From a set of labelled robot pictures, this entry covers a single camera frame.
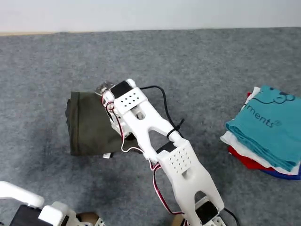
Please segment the white robotic arm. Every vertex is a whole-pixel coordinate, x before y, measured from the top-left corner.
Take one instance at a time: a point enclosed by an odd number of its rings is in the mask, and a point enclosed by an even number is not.
[[[108,111],[112,127],[121,137],[124,139],[133,133],[144,157],[162,167],[172,184],[183,217],[190,225],[214,225],[212,220],[224,208],[224,203],[210,174],[198,161],[190,142],[182,138],[171,123],[160,116],[135,82],[128,79],[104,92],[102,103]],[[173,145],[166,145],[163,151],[157,153],[150,142],[150,130],[163,136],[174,130],[168,136]],[[195,203],[198,191],[202,191],[207,197]],[[210,208],[213,216],[203,218],[202,205]]]
[[[218,216],[224,203],[207,170],[198,161],[191,144],[182,138],[172,124],[163,119],[132,79],[112,87],[102,95],[112,127],[124,139],[133,134],[152,170],[162,168],[171,182],[175,199],[183,218],[191,226],[225,226]],[[167,136],[170,142],[156,151],[150,142],[149,131]],[[195,194],[202,191],[206,197],[195,203]],[[21,205],[11,226],[105,226],[98,216],[91,222],[82,222],[77,214],[61,202],[42,208],[44,198],[13,184],[0,182],[0,199],[17,199]]]

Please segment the folded clothes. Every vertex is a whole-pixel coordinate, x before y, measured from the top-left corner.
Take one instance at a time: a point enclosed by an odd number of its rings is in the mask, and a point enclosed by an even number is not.
[[[238,154],[237,151],[232,146],[228,146],[228,151],[229,153],[234,155],[238,160],[240,160],[245,166],[247,166],[248,169],[275,171],[272,167],[266,168],[260,165],[258,162],[254,161],[253,159]]]
[[[226,128],[272,166],[291,171],[301,159],[300,112],[300,98],[263,86]]]
[[[300,161],[298,162],[298,164],[295,167],[293,167],[293,169],[291,171],[287,171],[281,167],[274,167],[268,161],[266,161],[264,158],[258,156],[256,153],[252,152],[249,148],[247,148],[246,146],[241,144],[237,140],[236,136],[229,131],[226,131],[225,134],[223,136],[221,136],[221,141],[232,146],[239,155],[253,159],[254,161],[258,162],[261,166],[263,166],[265,168],[272,167],[277,172],[282,173],[282,174],[287,174],[287,175],[298,175],[298,173],[299,173],[299,168],[300,168],[300,164],[301,164]]]
[[[232,146],[228,146],[228,151],[229,151],[229,153],[234,155],[236,158],[238,158],[249,169],[260,170],[260,171],[267,173],[276,178],[281,178],[281,179],[286,179],[286,180],[301,180],[301,168],[299,168],[297,175],[287,175],[287,174],[279,173],[271,167],[265,168],[262,165],[260,165],[259,163],[257,163],[256,161],[239,155]]]

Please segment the blue shirt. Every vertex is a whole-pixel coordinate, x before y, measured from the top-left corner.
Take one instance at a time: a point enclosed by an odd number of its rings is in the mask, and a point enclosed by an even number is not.
[[[262,86],[225,126],[274,167],[291,171],[301,159],[301,98]]]

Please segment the black cable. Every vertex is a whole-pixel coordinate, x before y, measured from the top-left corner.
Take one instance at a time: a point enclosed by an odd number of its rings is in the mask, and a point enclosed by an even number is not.
[[[224,208],[224,211],[226,211],[227,213],[229,213],[229,214],[235,219],[237,226],[240,226],[239,220],[238,220],[238,218],[235,216],[234,213],[232,213],[230,210],[228,210],[228,209],[226,209],[226,208]]]
[[[179,125],[175,125],[174,121],[172,120],[172,118],[170,117],[170,114],[168,112],[168,107],[167,107],[167,100],[166,100],[166,94],[163,88],[161,88],[160,86],[146,86],[146,87],[141,87],[140,89],[151,89],[151,88],[157,88],[161,91],[162,95],[163,95],[163,102],[164,102],[164,108],[165,108],[165,112],[166,112],[166,116],[168,118],[168,121],[170,122],[170,124],[173,126],[173,130],[171,130],[168,135],[167,138],[169,137],[169,135],[173,132],[173,131],[178,131],[178,133],[181,135],[181,137],[183,137],[183,135],[179,132],[179,128],[181,126],[181,124],[184,122],[184,119],[181,120],[181,122],[179,123]]]

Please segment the carpet floor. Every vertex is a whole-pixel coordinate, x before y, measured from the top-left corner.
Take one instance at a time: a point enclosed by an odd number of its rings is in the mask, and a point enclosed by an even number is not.
[[[300,28],[0,37],[0,180],[44,196],[46,204],[96,211],[107,226],[170,225],[141,155],[107,160],[69,154],[64,111],[70,91],[126,78],[166,90],[172,118],[186,119],[181,132],[241,225],[301,225],[300,181],[246,169],[219,140],[253,86],[301,96]],[[165,117],[161,93],[145,93]],[[160,146],[164,139],[152,142]],[[162,171],[158,185],[177,210]],[[0,221],[9,224],[18,205],[1,200]]]

